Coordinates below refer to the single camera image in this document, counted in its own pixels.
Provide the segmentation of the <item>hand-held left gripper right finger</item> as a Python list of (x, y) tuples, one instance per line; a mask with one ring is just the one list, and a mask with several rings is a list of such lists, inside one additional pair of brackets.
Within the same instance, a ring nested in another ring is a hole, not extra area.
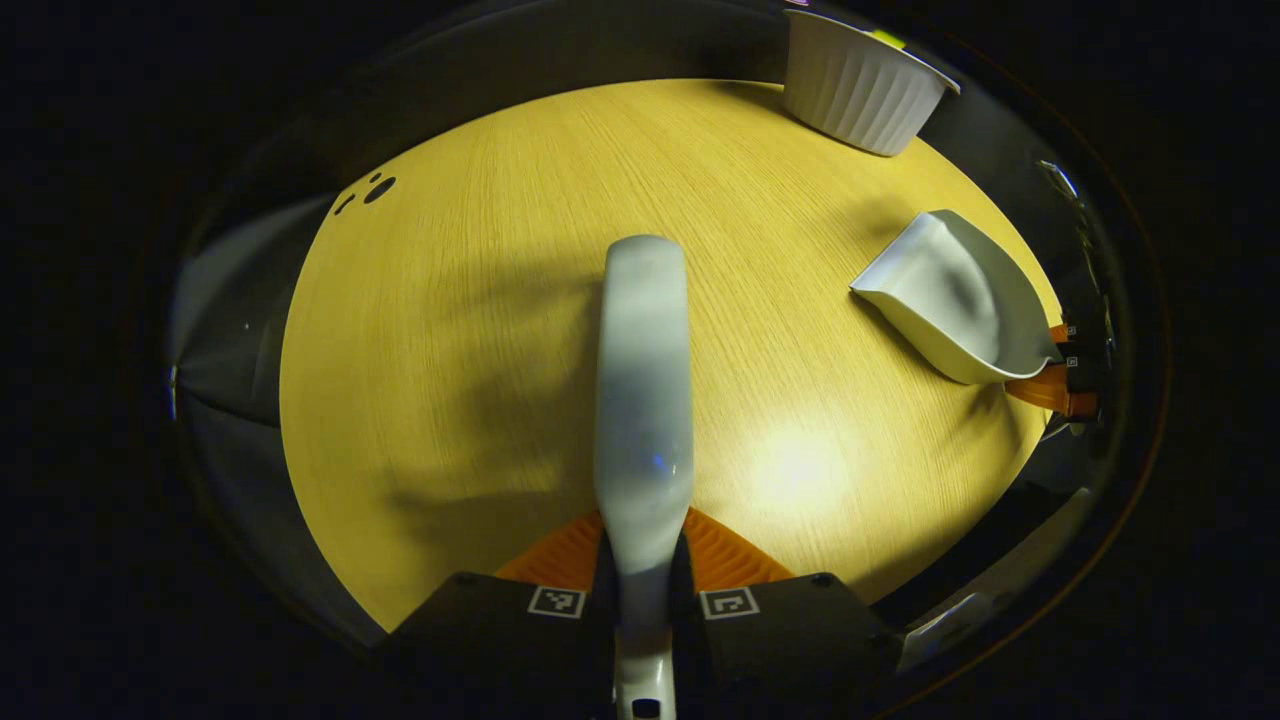
[(795, 574), (690, 510), (671, 573), (681, 717), (865, 717), (902, 634), (835, 574)]

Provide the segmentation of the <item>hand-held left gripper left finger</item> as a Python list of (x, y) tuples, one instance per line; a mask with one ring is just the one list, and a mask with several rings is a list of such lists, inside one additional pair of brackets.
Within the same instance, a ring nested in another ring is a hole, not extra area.
[(448, 577), (376, 648), (425, 719), (613, 719), (614, 573), (599, 512), (495, 574)]

